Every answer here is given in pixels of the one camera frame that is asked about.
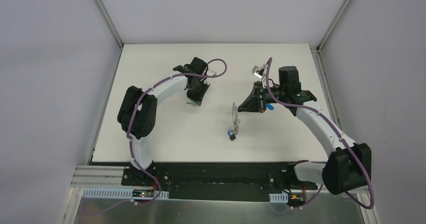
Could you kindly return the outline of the keyring with keys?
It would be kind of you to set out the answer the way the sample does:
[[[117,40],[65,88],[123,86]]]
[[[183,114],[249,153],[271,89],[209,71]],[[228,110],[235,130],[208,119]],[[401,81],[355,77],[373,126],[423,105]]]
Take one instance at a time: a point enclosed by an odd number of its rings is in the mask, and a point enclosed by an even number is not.
[[[236,136],[239,133],[239,123],[240,123],[240,119],[238,117],[238,108],[234,102],[232,106],[232,122],[233,122],[233,129],[228,131],[228,136],[231,141],[236,139]]]

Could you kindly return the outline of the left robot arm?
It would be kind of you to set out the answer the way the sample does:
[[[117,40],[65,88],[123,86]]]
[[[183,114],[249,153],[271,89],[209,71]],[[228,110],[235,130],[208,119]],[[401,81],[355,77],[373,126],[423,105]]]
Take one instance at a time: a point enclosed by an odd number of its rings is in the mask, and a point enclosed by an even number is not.
[[[137,169],[134,179],[141,186],[147,186],[153,180],[153,172],[147,169],[153,161],[148,136],[156,123],[158,105],[185,90],[189,103],[200,106],[210,87],[206,81],[208,70],[208,63],[195,57],[189,64],[174,67],[170,76],[150,87],[130,86],[127,89],[117,120],[129,139],[131,164]]]

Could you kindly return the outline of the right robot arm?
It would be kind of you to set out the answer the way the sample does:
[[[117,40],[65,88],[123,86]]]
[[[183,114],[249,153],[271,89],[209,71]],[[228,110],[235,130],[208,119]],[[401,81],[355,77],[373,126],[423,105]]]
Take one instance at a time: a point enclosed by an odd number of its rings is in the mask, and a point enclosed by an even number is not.
[[[268,64],[254,66],[252,73],[259,80],[254,82],[250,95],[237,111],[263,113],[269,104],[284,106],[308,127],[328,157],[325,163],[307,160],[290,163],[285,175],[287,186],[297,189],[308,181],[324,185],[334,195],[367,186],[373,194],[371,148],[348,137],[323,113],[317,98],[301,88],[295,66],[278,69],[279,84],[269,82],[268,69]]]

